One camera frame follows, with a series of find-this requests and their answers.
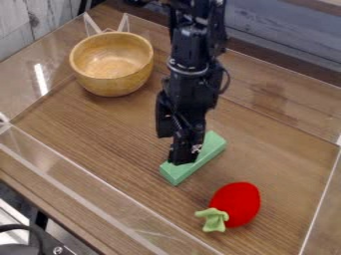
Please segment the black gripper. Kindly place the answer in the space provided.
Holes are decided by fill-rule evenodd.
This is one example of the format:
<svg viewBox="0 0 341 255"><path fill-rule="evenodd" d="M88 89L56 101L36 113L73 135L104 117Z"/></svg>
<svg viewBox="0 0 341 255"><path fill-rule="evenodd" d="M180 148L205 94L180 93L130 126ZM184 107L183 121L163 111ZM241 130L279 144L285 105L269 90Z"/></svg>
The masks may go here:
<svg viewBox="0 0 341 255"><path fill-rule="evenodd" d="M168 162L192 163L205 139L205 116L215 108L218 96L225 92L225 67L211 65L203 74L170 71L156 97L158 138L171 137Z"/></svg>

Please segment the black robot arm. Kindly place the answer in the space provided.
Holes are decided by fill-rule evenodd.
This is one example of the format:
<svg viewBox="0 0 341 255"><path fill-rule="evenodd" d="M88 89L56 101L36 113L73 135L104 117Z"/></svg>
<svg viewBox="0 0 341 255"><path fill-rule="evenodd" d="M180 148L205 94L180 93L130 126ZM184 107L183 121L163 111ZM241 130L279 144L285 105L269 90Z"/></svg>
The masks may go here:
<svg viewBox="0 0 341 255"><path fill-rule="evenodd" d="M156 97L158 137L170 137L168 162L192 163L203 146L206 113L230 75L218 56L227 40L226 0L170 0L170 75Z"/></svg>

